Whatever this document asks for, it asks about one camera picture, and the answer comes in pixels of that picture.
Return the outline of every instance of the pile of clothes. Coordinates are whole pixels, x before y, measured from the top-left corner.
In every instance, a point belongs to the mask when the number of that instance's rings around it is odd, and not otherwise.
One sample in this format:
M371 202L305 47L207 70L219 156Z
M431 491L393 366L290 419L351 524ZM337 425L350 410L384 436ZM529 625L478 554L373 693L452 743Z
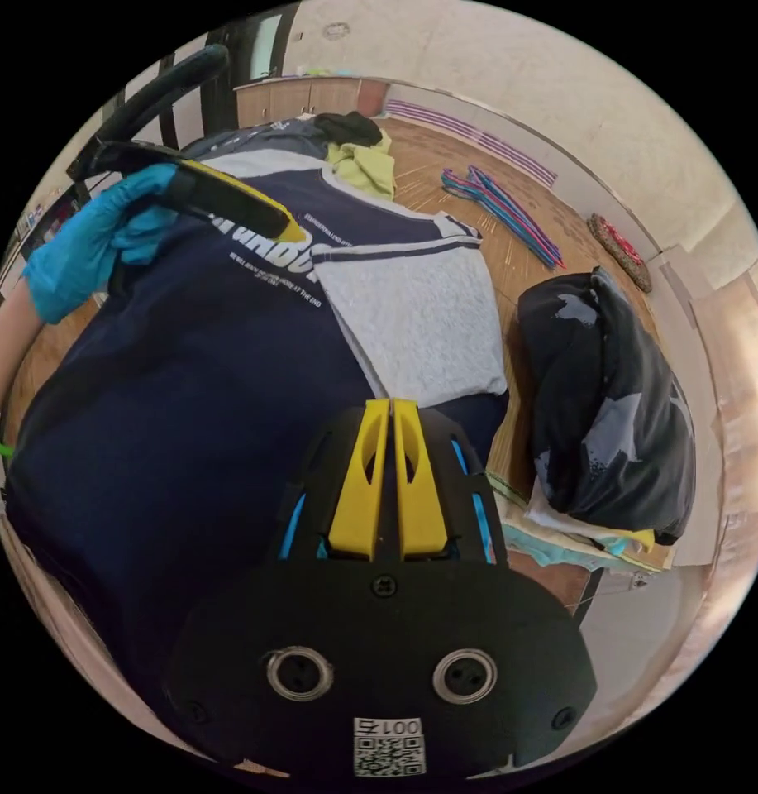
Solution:
M519 299L536 383L528 502L498 494L509 545L540 564L663 570L695 496L684 392L602 268Z
M258 149L294 152L325 160L347 184L391 201L395 196L395 160L389 154L391 145L389 135L357 111L345 115L305 113L195 141L184 149L184 154L200 160Z

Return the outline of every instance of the door frame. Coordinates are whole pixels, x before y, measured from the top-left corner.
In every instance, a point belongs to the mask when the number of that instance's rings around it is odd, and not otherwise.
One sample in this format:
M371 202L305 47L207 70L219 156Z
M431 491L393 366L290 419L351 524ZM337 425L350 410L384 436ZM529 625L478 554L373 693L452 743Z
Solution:
M230 51L230 68L220 77L205 83L200 88L205 137L217 135L225 130L238 129L238 107L234 89L241 85L261 83L266 79L249 77L252 50L255 47L260 23L270 17L276 17L277 14L280 15L280 19L271 51L270 76L281 76L290 31L300 5L300 2L292 2L248 17L240 17L207 35L206 45L223 44Z

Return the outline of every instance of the blue latex glove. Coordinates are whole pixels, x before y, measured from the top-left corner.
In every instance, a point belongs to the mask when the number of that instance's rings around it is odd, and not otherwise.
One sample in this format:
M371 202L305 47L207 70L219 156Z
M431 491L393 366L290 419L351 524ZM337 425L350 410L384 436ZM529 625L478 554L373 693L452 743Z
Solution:
M137 199L161 195L177 166L151 165L102 191L38 248L23 271L37 313L58 323L109 279L117 255L129 265L152 262L177 213L153 207L126 221Z

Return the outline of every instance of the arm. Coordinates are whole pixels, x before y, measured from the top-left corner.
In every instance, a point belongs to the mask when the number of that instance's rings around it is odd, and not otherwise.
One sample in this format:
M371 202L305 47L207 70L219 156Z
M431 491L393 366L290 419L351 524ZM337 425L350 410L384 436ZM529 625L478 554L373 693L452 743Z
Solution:
M21 278L0 308L0 411L7 390L43 325L26 278Z

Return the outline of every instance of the light blue cloth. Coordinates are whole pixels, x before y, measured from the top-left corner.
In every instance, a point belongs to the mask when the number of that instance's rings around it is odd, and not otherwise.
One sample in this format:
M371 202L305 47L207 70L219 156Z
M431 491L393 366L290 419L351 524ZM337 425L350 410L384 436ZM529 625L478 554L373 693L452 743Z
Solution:
M573 549L559 546L556 543L548 543L546 540L528 535L511 524L503 524L503 538L506 546L529 555L542 567L565 563L567 565L579 565L588 571L596 571L599 568L613 568L620 571L636 570L634 566L620 559L611 560L606 557L595 557L590 552L577 552Z
M118 255L129 265L152 261L177 213L155 207L127 220L127 212L138 199L162 194L176 171L151 165L117 182L29 257L23 276L42 320L58 323L81 306L106 283Z

